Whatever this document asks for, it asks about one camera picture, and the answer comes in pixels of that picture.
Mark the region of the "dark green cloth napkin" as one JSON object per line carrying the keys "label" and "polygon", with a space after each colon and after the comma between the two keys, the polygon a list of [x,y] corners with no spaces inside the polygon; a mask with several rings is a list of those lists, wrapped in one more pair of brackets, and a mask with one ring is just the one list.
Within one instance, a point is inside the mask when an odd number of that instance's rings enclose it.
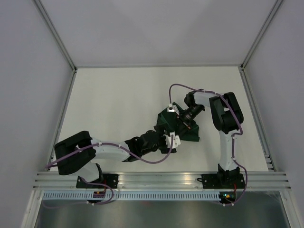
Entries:
{"label": "dark green cloth napkin", "polygon": [[[176,102],[173,104],[177,106],[180,114],[184,111]],[[191,130],[189,130],[178,119],[178,115],[175,113],[168,113],[167,108],[158,114],[157,123],[154,126],[154,129],[161,135],[168,135],[170,132],[175,132],[182,141],[198,142],[200,140],[199,126],[195,121],[191,123]]]}

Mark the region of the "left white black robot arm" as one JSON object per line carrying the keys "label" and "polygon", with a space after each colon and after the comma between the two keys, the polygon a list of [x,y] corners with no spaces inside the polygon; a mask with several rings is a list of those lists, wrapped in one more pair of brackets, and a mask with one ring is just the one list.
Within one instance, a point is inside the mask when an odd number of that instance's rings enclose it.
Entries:
{"label": "left white black robot arm", "polygon": [[104,182],[104,177],[100,165],[94,163],[94,159],[119,162],[140,160],[148,164],[157,164],[157,161],[145,160],[143,156],[162,149],[169,152],[170,147],[171,137],[160,135],[153,130],[118,143],[101,141],[92,137],[88,131],[81,131],[55,145],[55,165],[59,175],[76,174],[93,188],[99,188]]}

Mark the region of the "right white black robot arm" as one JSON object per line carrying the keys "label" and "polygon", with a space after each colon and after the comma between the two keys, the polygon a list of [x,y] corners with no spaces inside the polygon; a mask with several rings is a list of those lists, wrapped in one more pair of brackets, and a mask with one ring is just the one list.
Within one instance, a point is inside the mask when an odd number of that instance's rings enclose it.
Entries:
{"label": "right white black robot arm", "polygon": [[220,161],[217,174],[212,178],[222,188],[232,184],[244,184],[244,177],[240,174],[243,168],[236,161],[236,139],[243,134],[241,124],[244,116],[233,92],[223,95],[205,90],[189,92],[184,98],[188,109],[182,114],[182,119],[194,118],[209,107],[215,128],[220,137]]}

